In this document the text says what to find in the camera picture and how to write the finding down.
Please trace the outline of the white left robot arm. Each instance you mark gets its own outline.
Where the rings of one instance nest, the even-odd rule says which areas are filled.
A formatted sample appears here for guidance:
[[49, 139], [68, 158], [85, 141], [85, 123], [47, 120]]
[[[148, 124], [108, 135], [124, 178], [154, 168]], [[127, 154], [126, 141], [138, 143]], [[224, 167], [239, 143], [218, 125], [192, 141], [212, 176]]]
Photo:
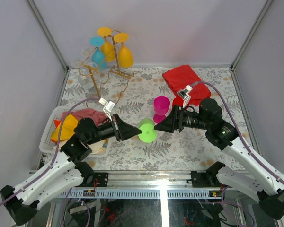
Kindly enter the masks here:
[[28, 179], [16, 186], [6, 185], [0, 191], [2, 202], [17, 226], [30, 221], [51, 199], [76, 186], [95, 183], [95, 172], [85, 158], [92, 152], [90, 145], [115, 137], [118, 141], [141, 133], [114, 114], [113, 120], [96, 126], [83, 118], [74, 134], [60, 147], [54, 158]]

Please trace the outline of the magenta plastic wine glass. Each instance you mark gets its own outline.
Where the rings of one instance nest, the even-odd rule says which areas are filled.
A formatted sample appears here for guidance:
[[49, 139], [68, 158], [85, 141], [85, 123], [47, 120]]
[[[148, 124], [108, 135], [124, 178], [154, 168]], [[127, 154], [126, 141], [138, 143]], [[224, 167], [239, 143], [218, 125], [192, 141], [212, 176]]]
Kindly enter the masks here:
[[153, 120], [155, 123], [159, 123], [166, 118], [166, 113], [169, 110], [170, 100], [165, 96], [159, 96], [154, 99], [153, 107], [155, 115]]

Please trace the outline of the green plastic wine glass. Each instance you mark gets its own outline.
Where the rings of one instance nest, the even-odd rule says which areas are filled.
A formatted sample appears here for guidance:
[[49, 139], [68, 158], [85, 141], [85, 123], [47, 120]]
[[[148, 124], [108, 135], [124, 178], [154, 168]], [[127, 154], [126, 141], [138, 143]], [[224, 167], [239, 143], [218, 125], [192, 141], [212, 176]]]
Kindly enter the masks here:
[[139, 123], [141, 133], [139, 139], [144, 143], [151, 143], [157, 138], [157, 131], [154, 129], [155, 122], [152, 119], [143, 119]]

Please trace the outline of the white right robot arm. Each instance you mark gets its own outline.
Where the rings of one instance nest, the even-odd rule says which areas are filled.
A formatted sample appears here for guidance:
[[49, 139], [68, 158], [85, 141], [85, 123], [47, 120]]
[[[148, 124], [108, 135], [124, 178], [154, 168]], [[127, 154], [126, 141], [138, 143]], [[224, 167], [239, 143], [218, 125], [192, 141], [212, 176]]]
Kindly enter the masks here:
[[203, 129], [208, 141], [237, 160], [249, 176], [237, 174], [225, 164], [216, 162], [207, 169], [210, 186], [230, 186], [258, 202], [271, 218], [280, 220], [284, 215], [284, 174], [259, 155], [239, 131], [222, 118], [222, 109], [211, 98], [201, 101], [198, 112], [174, 106], [172, 112], [155, 125], [158, 131], [181, 132], [185, 127]]

